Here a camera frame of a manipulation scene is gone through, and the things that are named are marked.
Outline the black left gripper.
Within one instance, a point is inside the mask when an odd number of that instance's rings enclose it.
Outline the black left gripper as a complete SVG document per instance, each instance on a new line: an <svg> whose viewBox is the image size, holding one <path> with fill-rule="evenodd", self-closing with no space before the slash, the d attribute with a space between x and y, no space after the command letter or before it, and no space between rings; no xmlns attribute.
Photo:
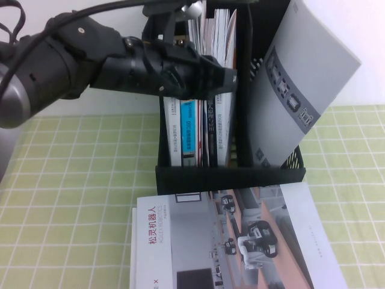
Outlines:
<svg viewBox="0 0 385 289"><path fill-rule="evenodd" d="M132 76L142 94L207 100L237 89L236 69L221 66L213 56L199 55L191 45L136 39L132 49Z"/></svg>

